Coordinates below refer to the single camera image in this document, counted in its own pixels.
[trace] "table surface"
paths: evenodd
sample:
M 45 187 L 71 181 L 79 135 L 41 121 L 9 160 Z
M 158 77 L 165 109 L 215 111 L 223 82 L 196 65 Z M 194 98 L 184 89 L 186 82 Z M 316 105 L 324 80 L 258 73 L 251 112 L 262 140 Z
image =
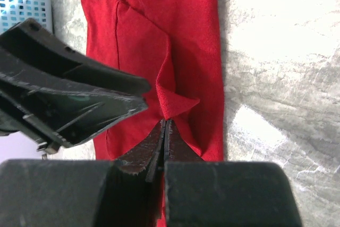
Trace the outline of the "table surface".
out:
M 80 0 L 52 0 L 58 38 L 85 53 Z M 225 158 L 285 171 L 304 226 L 340 226 L 340 0 L 218 0 Z M 95 159 L 93 143 L 53 158 Z

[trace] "red shirt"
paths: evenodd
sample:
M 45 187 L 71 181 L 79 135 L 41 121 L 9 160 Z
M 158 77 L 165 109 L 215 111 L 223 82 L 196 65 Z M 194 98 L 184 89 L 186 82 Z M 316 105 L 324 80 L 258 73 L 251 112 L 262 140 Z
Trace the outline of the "red shirt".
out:
M 223 160 L 224 93 L 217 0 L 81 0 L 87 55 L 146 78 L 149 108 L 95 139 L 97 159 L 115 159 L 160 119 L 206 161 Z

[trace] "marble surface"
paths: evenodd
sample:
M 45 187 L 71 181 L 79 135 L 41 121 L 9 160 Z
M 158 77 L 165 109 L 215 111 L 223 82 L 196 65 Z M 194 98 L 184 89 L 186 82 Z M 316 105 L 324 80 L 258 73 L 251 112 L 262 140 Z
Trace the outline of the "marble surface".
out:
M 52 0 L 57 37 L 84 53 L 80 0 Z M 272 161 L 304 226 L 340 226 L 340 0 L 218 0 L 225 158 Z M 54 158 L 94 159 L 93 143 Z

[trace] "black plastic part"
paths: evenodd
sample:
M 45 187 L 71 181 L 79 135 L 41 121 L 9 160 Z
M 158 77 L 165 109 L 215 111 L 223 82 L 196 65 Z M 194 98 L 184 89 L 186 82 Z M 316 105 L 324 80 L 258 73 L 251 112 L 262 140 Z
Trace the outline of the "black plastic part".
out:
M 168 227 L 301 227 L 287 177 L 274 163 L 165 163 Z
M 136 227 L 155 227 L 157 219 L 162 215 L 163 198 L 163 166 L 164 133 L 166 121 L 159 121 L 152 129 L 150 134 L 138 145 L 120 156 L 115 162 L 123 163 L 120 167 L 126 174 L 133 175 L 135 178 L 141 176 L 145 183 L 131 184 L 131 189 L 136 186 L 145 188 L 145 200 L 143 207 L 140 208 L 144 214 L 144 222 L 140 222 Z
M 146 170 L 110 161 L 13 160 L 0 166 L 0 226 L 150 227 Z
M 202 162 L 194 150 L 182 139 L 173 120 L 166 121 L 164 135 L 164 161 Z
M 145 110 L 149 89 L 145 79 L 77 53 L 33 19 L 0 35 L 0 135 L 20 130 L 50 154 Z

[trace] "red fabric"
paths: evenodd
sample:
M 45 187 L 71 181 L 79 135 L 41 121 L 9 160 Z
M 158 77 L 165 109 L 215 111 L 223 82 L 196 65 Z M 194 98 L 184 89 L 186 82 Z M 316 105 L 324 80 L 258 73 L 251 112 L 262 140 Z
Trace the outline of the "red fabric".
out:
M 95 139 L 97 159 L 126 153 L 162 118 L 204 160 L 223 160 L 217 0 L 81 0 L 87 55 L 146 78 L 149 108 Z

